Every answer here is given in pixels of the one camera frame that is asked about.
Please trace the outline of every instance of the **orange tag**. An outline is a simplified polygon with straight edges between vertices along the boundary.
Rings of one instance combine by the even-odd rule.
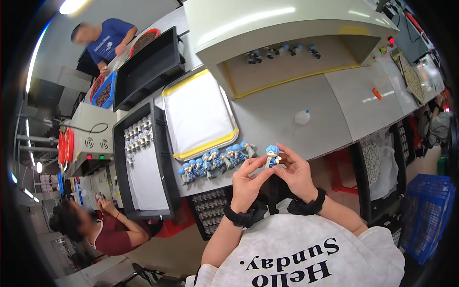
[[[376,88],[373,88],[373,94],[378,98],[378,100],[381,100],[381,94],[376,90]]]

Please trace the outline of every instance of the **blue plastic basket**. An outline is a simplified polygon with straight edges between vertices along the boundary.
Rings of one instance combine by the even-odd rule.
[[[400,246],[420,265],[431,257],[442,237],[454,199],[449,177],[419,174],[408,183]]]
[[[107,98],[107,100],[102,104],[102,108],[108,109],[112,104],[113,104],[113,99],[115,97],[115,81],[116,81],[116,72],[113,71],[111,72],[106,78],[105,81],[102,83],[102,85],[99,87],[97,92],[92,96],[92,101],[91,104],[95,106],[95,101],[97,98],[102,94],[102,91],[107,87],[109,83],[112,85],[110,86],[110,96]]]

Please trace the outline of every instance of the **plastic bottle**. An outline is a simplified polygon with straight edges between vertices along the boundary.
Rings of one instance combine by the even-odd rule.
[[[295,115],[295,123],[307,124],[309,122],[309,110],[298,112]]]

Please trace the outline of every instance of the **woman in maroon shirt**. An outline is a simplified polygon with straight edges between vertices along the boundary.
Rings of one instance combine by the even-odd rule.
[[[111,256],[125,254],[151,239],[144,222],[128,219],[104,198],[97,204],[102,219],[97,219],[91,207],[79,206],[72,199],[62,202],[53,209],[50,228],[76,242],[86,239],[97,251]]]

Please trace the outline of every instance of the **machine vent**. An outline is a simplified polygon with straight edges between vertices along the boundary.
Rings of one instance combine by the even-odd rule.
[[[85,141],[84,141],[84,144],[86,145],[86,147],[89,147],[89,148],[92,148],[94,146],[94,142],[92,140],[92,138],[87,138]]]
[[[104,150],[108,149],[108,141],[102,140],[101,141],[101,148],[103,148]]]

